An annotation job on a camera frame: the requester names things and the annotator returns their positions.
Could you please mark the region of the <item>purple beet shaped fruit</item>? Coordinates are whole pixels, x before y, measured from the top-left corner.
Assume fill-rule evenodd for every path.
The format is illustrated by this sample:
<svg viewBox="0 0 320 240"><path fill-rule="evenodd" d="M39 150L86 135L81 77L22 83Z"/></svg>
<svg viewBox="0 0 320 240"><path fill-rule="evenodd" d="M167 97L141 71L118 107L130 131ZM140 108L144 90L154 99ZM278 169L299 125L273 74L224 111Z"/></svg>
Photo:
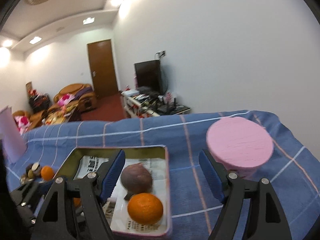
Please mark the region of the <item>purple beet shaped fruit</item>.
<svg viewBox="0 0 320 240"><path fill-rule="evenodd" d="M127 190L126 201L135 194L150 193L153 187L151 173L141 163L125 167L120 175L120 182Z"/></svg>

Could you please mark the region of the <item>coffee table with snacks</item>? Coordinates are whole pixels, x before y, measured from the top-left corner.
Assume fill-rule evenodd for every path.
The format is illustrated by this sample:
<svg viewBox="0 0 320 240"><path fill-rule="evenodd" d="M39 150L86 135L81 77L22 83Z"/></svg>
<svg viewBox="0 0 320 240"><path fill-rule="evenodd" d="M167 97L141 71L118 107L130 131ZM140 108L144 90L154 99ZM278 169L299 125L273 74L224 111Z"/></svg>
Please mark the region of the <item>coffee table with snacks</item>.
<svg viewBox="0 0 320 240"><path fill-rule="evenodd" d="M81 121L81 114L77 105L63 106L55 109L47 114L43 119L44 125L58 125L67 122Z"/></svg>

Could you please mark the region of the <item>pink electric kettle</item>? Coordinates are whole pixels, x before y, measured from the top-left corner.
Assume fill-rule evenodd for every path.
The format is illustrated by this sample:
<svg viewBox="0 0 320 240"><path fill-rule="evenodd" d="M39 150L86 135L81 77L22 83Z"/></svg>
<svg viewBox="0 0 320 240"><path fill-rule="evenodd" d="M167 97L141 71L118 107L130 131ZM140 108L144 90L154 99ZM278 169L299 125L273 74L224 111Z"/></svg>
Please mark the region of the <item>pink electric kettle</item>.
<svg viewBox="0 0 320 240"><path fill-rule="evenodd" d="M25 154L27 146L18 131L11 107L1 109L0 125L4 154L8 161L14 164Z"/></svg>

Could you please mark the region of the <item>cut brown cylinder fruit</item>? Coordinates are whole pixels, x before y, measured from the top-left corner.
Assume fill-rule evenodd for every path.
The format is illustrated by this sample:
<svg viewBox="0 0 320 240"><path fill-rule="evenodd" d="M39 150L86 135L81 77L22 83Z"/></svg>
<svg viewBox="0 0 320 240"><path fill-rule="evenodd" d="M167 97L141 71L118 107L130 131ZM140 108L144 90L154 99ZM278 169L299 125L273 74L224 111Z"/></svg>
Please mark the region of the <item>cut brown cylinder fruit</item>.
<svg viewBox="0 0 320 240"><path fill-rule="evenodd" d="M35 162L31 166L31 171L33 172L33 175L36 176L36 177L40 177L41 176L41 170L42 170L42 167L41 167L39 162Z"/></svg>

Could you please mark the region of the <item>black television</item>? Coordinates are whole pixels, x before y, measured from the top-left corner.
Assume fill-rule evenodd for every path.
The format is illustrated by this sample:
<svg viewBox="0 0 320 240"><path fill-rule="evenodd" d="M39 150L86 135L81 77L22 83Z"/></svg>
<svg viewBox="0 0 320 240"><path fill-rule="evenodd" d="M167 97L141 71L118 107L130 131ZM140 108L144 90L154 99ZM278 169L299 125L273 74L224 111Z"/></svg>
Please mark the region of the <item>black television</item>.
<svg viewBox="0 0 320 240"><path fill-rule="evenodd" d="M148 87L159 94L164 92L159 60L135 63L134 67L138 88Z"/></svg>

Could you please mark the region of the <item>brown wooden door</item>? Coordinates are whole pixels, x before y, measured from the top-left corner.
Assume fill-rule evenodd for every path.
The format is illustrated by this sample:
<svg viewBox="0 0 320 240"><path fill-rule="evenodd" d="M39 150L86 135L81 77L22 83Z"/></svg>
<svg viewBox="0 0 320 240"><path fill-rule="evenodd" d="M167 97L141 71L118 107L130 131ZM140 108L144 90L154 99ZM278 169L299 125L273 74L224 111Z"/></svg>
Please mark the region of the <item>brown wooden door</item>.
<svg viewBox="0 0 320 240"><path fill-rule="evenodd" d="M118 84L111 40L89 43L87 51L93 87L97 97L105 98L117 94Z"/></svg>

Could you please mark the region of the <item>white tv stand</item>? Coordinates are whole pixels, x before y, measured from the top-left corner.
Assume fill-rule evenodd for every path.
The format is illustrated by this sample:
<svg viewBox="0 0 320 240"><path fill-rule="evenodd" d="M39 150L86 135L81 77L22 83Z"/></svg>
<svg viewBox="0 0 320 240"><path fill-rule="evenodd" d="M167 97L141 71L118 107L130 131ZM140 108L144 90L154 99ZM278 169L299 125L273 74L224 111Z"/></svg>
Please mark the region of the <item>white tv stand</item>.
<svg viewBox="0 0 320 240"><path fill-rule="evenodd" d="M121 92L123 109L127 118L149 118L163 115L188 114L190 107L178 103L172 93L151 96L139 94L136 89Z"/></svg>

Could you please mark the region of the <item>orange tangerine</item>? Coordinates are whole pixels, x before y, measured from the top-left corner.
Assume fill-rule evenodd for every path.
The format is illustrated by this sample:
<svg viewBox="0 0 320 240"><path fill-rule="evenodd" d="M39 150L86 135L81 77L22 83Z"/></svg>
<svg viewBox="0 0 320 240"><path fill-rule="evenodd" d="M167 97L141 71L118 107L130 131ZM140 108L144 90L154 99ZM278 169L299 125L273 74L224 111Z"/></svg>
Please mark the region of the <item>orange tangerine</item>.
<svg viewBox="0 0 320 240"><path fill-rule="evenodd" d="M163 204L150 193L135 194L127 204L127 212L132 220L142 225L153 225L163 217Z"/></svg>
<svg viewBox="0 0 320 240"><path fill-rule="evenodd" d="M78 208L81 205L81 199L80 198L73 198L73 203L75 208Z"/></svg>
<svg viewBox="0 0 320 240"><path fill-rule="evenodd" d="M43 166L41 169L41 178L44 181L50 181L54 178L55 172L51 166Z"/></svg>

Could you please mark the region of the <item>blue plaid tablecloth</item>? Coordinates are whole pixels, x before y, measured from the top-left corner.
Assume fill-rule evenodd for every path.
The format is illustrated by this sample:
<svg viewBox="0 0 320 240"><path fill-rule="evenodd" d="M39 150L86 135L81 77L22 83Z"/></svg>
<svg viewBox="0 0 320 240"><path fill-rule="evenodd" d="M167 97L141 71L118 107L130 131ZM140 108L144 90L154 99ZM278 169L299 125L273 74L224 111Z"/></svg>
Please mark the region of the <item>blue plaid tablecloth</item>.
<svg viewBox="0 0 320 240"><path fill-rule="evenodd" d="M273 113L240 110L225 116L251 120L272 137L273 155L252 178L270 180L292 238L303 239L319 217L319 161ZM164 145L169 152L172 238L207 239L222 206L199 166L199 153L207 147L208 128L221 117L204 113L42 126L23 136L27 151L17 163L6 165L4 175L14 190L28 164L39 161L58 169L76 147Z"/></svg>

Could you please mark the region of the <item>dark brown passion fruit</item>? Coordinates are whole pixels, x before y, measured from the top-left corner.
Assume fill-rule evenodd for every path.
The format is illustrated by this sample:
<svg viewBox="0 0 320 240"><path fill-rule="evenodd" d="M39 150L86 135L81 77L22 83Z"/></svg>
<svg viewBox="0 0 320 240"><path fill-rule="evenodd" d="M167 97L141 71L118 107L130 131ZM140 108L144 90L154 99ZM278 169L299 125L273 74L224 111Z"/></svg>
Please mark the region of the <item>dark brown passion fruit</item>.
<svg viewBox="0 0 320 240"><path fill-rule="evenodd" d="M25 168L25 172L28 173L29 170L31 170L32 166L33 166L32 164L29 164L29 165Z"/></svg>

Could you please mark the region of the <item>brown leather sofa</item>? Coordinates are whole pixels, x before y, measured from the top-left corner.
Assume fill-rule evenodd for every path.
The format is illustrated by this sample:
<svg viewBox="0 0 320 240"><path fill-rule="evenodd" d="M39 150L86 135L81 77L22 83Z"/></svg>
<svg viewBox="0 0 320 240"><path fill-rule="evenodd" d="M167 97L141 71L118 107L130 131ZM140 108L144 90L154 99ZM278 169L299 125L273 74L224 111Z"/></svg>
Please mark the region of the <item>brown leather sofa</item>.
<svg viewBox="0 0 320 240"><path fill-rule="evenodd" d="M97 98L93 88L88 83L74 83L61 89L53 101L48 94L40 94L36 90L30 90L29 105L33 113L19 110L12 113L16 125L21 133L43 125L42 121L47 114L63 106L77 105L80 114L97 107Z"/></svg>

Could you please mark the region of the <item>pink rectangular tin box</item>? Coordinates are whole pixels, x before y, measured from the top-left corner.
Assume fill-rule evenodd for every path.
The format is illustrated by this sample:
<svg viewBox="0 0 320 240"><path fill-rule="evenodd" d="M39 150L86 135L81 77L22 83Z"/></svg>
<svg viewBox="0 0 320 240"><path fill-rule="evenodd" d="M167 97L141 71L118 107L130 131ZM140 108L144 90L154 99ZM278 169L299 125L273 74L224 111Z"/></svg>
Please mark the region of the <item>pink rectangular tin box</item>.
<svg viewBox="0 0 320 240"><path fill-rule="evenodd" d="M103 206L103 211L113 233L125 239L170 239L172 218L170 210L169 154L164 145L133 146L122 148L127 167L141 163L151 173L153 185L151 193L163 204L163 216L154 225L142 225L133 221L125 200L127 190L118 180L116 186ZM78 147L74 148L58 169L55 177L81 179L89 172L95 172L100 165L120 151L116 147Z"/></svg>

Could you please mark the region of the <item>pink cartoon lidded cup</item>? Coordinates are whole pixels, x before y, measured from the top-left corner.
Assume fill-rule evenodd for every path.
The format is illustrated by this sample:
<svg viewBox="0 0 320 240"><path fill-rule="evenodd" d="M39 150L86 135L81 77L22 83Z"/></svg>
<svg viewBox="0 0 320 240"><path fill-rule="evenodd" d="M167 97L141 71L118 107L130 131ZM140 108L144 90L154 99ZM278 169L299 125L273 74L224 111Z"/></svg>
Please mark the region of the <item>pink cartoon lidded cup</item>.
<svg viewBox="0 0 320 240"><path fill-rule="evenodd" d="M252 176L271 158L274 145L269 133L245 118L223 117L206 134L209 152L227 171Z"/></svg>

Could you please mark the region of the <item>green kiwi fruit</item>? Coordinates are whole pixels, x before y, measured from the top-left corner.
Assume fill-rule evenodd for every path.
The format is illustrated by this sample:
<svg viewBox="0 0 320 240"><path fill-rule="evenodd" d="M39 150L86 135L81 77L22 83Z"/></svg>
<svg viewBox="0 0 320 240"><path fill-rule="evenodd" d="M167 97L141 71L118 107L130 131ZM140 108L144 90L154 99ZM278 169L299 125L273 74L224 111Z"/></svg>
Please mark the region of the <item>green kiwi fruit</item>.
<svg viewBox="0 0 320 240"><path fill-rule="evenodd" d="M28 177L29 179L35 179L35 174L33 173L32 170L29 170L29 171L28 171L27 177Z"/></svg>

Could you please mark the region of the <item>printed paper leaflet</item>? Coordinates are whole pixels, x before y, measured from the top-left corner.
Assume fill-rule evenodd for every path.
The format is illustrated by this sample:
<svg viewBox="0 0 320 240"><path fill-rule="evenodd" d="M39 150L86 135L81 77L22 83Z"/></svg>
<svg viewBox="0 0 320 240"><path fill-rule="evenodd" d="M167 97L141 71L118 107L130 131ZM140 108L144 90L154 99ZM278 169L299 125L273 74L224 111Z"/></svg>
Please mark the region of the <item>printed paper leaflet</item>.
<svg viewBox="0 0 320 240"><path fill-rule="evenodd" d="M143 225L132 220L127 206L133 194L123 187L118 179L116 186L103 210L110 228L118 233L161 235L167 230L167 164L162 158L126 159L125 167L133 164L142 164L152 176L152 187L149 193L155 195L163 204L163 215L153 225Z"/></svg>

